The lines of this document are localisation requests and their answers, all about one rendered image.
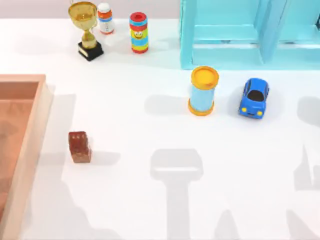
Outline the shallow salmon-coloured box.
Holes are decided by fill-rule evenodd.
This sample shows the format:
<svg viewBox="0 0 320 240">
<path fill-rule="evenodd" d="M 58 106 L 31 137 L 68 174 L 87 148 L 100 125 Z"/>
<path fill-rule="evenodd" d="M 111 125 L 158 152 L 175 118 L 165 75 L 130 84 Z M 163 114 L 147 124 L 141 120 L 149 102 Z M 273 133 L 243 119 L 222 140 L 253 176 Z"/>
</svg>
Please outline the shallow salmon-coloured box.
<svg viewBox="0 0 320 240">
<path fill-rule="evenodd" d="M 44 74 L 0 74 L 0 240 L 20 240 L 52 100 Z"/>
</svg>

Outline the brown bread loaf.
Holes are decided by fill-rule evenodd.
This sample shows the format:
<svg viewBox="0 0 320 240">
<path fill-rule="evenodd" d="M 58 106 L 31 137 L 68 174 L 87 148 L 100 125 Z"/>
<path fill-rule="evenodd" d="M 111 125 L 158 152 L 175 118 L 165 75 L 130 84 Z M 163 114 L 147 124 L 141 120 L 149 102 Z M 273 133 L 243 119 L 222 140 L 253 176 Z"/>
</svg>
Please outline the brown bread loaf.
<svg viewBox="0 0 320 240">
<path fill-rule="evenodd" d="M 74 163 L 90 163 L 92 150 L 89 138 L 85 131 L 72 131 L 68 133 L 68 145 Z"/>
</svg>

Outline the white and orange bottle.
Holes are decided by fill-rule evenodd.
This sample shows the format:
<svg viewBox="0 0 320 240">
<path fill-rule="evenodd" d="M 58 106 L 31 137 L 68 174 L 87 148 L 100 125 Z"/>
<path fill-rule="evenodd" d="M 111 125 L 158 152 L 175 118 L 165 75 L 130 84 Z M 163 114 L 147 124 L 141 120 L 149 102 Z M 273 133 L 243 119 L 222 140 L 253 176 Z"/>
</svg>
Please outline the white and orange bottle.
<svg viewBox="0 0 320 240">
<path fill-rule="evenodd" d="M 113 13 L 107 2 L 102 2 L 97 6 L 97 18 L 101 33 L 109 35 L 114 32 Z"/>
</svg>

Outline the stack of coloured rings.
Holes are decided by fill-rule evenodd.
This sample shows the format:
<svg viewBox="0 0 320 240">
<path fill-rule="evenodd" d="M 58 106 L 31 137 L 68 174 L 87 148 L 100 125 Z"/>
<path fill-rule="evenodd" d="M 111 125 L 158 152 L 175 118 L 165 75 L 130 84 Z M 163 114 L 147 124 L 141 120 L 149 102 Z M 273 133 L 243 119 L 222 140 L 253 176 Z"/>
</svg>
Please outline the stack of coloured rings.
<svg viewBox="0 0 320 240">
<path fill-rule="evenodd" d="M 129 17 L 131 49 L 143 54 L 149 49 L 148 18 L 143 12 L 133 12 Z"/>
</svg>

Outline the blue toy car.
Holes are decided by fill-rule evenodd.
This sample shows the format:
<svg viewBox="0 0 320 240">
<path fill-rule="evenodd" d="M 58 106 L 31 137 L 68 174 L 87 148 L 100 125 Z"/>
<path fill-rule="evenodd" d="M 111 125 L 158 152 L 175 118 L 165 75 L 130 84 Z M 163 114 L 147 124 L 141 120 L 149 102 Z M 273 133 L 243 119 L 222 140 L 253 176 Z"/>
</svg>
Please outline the blue toy car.
<svg viewBox="0 0 320 240">
<path fill-rule="evenodd" d="M 238 113 L 245 117 L 262 119 L 266 111 L 269 90 L 269 84 L 264 79 L 248 79 L 243 89 Z"/>
</svg>

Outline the blue can with yellow lid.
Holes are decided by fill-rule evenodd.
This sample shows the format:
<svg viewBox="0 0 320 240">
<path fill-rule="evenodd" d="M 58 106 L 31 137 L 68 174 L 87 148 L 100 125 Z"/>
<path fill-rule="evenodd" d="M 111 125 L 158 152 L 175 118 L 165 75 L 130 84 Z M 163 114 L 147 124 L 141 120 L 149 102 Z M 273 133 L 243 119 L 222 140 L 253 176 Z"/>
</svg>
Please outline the blue can with yellow lid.
<svg viewBox="0 0 320 240">
<path fill-rule="evenodd" d="M 196 116 L 207 116 L 214 108 L 215 88 L 219 82 L 218 72 L 210 66 L 198 66 L 191 73 L 189 111 Z"/>
</svg>

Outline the light blue rack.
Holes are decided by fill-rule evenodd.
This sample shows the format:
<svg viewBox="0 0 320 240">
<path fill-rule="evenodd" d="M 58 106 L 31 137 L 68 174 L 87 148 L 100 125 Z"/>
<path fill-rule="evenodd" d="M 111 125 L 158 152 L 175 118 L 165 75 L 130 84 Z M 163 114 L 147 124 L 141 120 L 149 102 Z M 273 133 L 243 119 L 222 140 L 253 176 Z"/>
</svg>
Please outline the light blue rack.
<svg viewBox="0 0 320 240">
<path fill-rule="evenodd" d="M 320 70 L 320 0 L 180 0 L 180 65 Z"/>
</svg>

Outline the gold trophy with black base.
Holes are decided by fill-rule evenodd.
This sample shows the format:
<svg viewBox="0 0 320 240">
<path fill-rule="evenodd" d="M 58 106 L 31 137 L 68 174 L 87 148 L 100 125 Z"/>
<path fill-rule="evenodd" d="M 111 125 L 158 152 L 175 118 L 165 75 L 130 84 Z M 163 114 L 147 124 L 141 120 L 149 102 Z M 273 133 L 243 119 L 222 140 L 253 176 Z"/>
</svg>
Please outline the gold trophy with black base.
<svg viewBox="0 0 320 240">
<path fill-rule="evenodd" d="M 87 61 L 92 61 L 104 53 L 102 45 L 92 33 L 92 29 L 98 23 L 97 7 L 89 1 L 69 1 L 68 15 L 72 23 L 83 30 L 81 42 L 78 43 L 78 52 Z"/>
</svg>

